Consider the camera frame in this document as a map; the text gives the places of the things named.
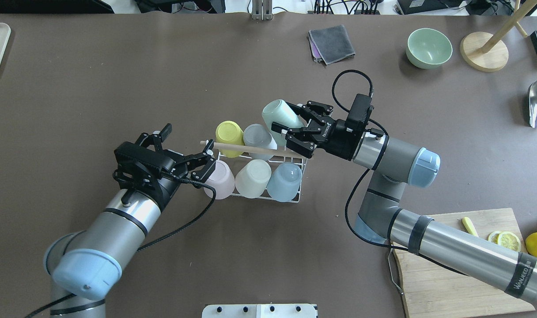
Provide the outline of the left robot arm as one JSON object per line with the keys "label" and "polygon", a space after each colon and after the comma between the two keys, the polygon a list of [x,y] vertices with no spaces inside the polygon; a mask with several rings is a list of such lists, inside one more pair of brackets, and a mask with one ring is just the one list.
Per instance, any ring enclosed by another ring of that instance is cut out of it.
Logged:
{"label": "left robot arm", "polygon": [[214,141],[200,153],[183,155],[164,149],[172,131],[141,133],[114,151],[113,178],[120,190],[89,229],[67,234],[54,242],[44,257],[51,276],[50,316],[103,318],[105,297],[121,279],[127,264],[181,184],[205,187],[215,169]]}

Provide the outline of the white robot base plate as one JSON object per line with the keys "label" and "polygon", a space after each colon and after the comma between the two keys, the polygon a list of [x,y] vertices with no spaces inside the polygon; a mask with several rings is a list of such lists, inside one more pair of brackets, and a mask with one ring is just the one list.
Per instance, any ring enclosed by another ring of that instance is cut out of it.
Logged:
{"label": "white robot base plate", "polygon": [[202,318],[317,318],[316,304],[210,304],[202,311]]}

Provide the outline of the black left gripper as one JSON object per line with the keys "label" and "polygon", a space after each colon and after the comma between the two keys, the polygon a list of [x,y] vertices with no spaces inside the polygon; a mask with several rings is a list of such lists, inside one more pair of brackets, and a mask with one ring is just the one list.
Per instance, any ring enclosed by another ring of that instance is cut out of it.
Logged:
{"label": "black left gripper", "polygon": [[136,143],[124,142],[114,150],[117,169],[114,179],[120,189],[137,190],[164,210],[185,176],[204,182],[216,168],[212,150],[183,155],[163,149],[162,143],[172,132],[168,123],[160,132],[143,132]]}

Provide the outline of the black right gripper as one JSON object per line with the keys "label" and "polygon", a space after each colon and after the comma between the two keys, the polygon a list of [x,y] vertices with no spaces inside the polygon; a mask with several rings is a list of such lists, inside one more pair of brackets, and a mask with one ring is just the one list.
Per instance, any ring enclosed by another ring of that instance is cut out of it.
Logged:
{"label": "black right gripper", "polygon": [[285,133],[285,146],[310,159],[316,149],[351,161],[359,148],[362,131],[351,131],[344,120],[333,120],[333,106],[325,103],[307,101],[295,105],[295,114],[301,117],[308,127],[289,128],[280,123],[271,123],[271,130]]}

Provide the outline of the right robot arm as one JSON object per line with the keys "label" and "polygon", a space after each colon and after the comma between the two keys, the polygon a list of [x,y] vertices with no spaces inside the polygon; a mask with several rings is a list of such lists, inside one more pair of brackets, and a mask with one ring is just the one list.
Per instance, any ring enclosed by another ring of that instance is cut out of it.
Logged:
{"label": "right robot arm", "polygon": [[513,251],[464,230],[446,225],[429,213],[403,205],[407,186],[430,186],[440,157],[389,135],[370,115],[369,97],[357,95],[346,119],[333,119],[333,107],[308,101],[277,99],[262,113],[269,129],[286,147],[311,158],[316,150],[351,161],[372,177],[352,232],[373,244],[426,258],[528,302],[537,311],[537,258]]}

